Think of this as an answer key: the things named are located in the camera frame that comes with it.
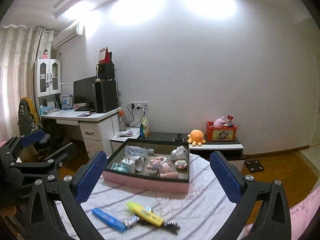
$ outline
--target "snack bag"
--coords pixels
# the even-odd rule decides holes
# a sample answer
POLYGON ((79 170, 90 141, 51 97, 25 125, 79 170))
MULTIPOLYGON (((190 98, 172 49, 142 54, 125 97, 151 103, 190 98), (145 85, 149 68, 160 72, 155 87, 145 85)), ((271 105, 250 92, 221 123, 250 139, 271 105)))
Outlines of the snack bag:
POLYGON ((140 135, 142 138, 147 138, 149 135, 149 123, 147 118, 143 118, 140 125, 140 135))

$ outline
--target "red storage box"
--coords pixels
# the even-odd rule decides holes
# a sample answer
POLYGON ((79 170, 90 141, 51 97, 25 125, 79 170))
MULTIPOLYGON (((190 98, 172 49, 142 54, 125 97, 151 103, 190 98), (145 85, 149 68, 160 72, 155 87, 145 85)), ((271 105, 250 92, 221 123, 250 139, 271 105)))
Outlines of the red storage box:
POLYGON ((235 141, 237 128, 212 128, 213 122, 207 122, 208 141, 235 141))

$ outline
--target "baseboard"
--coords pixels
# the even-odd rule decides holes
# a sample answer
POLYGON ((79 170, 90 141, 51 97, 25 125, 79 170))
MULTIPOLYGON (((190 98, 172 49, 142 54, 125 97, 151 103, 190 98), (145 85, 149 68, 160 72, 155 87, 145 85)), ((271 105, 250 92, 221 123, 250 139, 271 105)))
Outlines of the baseboard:
POLYGON ((301 147, 293 148, 293 149, 288 149, 288 150, 281 150, 281 151, 267 152, 267 153, 245 154, 244 156, 247 159, 261 158, 261 157, 268 157, 268 156, 274 156, 274 155, 281 155, 281 154, 299 152, 299 151, 308 149, 309 147, 310 147, 310 145, 305 145, 305 146, 301 146, 301 147))

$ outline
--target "blue marker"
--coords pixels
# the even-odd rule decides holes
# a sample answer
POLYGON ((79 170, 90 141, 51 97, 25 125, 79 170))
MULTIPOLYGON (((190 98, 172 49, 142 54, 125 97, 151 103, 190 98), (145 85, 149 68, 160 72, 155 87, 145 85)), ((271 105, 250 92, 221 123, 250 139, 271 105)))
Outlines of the blue marker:
POLYGON ((123 233, 128 229, 121 221, 103 212, 99 208, 92 209, 92 213, 95 216, 97 216, 101 221, 106 223, 109 227, 111 227, 114 230, 117 230, 120 233, 123 233))

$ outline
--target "computer tower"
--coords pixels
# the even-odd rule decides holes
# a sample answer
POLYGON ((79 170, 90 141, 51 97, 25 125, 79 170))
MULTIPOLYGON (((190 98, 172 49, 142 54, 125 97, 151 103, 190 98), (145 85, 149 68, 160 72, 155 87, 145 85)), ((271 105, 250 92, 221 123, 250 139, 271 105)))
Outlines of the computer tower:
POLYGON ((97 113, 107 113, 118 107, 116 81, 101 80, 94 83, 94 107, 97 113))
POLYGON ((115 65, 112 63, 98 64, 98 78, 115 80, 115 65))

